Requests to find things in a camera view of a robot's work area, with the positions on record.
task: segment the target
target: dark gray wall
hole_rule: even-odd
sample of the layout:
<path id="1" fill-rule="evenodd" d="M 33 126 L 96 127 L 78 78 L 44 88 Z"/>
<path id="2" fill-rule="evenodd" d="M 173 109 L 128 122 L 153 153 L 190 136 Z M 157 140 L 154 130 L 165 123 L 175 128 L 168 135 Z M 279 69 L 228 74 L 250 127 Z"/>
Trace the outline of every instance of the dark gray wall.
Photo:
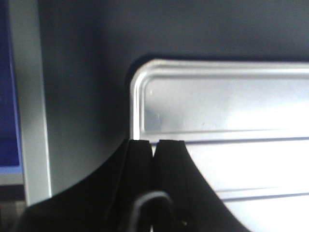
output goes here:
<path id="1" fill-rule="evenodd" d="M 127 135 L 125 86 L 151 58 L 308 60 L 309 1 L 39 1 L 52 191 Z"/>

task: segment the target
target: raised metal edge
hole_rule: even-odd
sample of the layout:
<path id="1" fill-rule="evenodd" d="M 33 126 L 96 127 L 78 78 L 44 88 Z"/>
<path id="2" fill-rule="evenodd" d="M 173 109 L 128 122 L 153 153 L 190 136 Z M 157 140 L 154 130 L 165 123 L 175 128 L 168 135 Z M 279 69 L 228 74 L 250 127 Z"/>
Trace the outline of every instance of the raised metal edge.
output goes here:
<path id="1" fill-rule="evenodd" d="M 27 205 L 52 196 L 38 3 L 10 0 L 14 76 Z"/>
<path id="2" fill-rule="evenodd" d="M 140 117 L 140 106 L 143 97 L 141 88 L 151 79 L 152 74 L 230 74 L 237 73 L 306 73 L 309 74 L 309 63 L 305 62 L 251 62 L 251 61 L 187 61 L 187 60 L 166 60 L 154 59 L 142 65 L 134 74 L 130 85 L 130 138 L 134 140 L 148 139 L 154 143 L 158 141 L 157 134 L 147 134 L 143 136 L 140 129 L 142 121 Z M 190 137 L 193 141 L 200 140 L 235 140 L 240 138 L 243 132 L 234 131 L 229 135 L 217 135 L 192 133 Z M 265 137 L 265 130 L 253 130 L 250 134 L 246 131 L 246 139 L 271 139 L 271 138 L 298 138 L 308 137 L 308 133 L 302 130 L 268 130 Z M 181 133 L 184 136 L 178 136 L 177 139 L 185 140 L 189 132 Z M 160 139 L 169 139 L 170 133 L 163 133 Z"/>

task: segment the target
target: white surface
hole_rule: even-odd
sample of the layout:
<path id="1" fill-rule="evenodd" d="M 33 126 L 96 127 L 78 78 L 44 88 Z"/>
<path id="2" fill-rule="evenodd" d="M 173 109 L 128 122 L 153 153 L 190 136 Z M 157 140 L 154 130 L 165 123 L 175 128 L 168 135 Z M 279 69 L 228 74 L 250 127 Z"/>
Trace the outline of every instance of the white surface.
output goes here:
<path id="1" fill-rule="evenodd" d="M 154 60 L 131 82 L 131 138 L 185 140 L 253 232 L 309 231 L 309 64 Z"/>

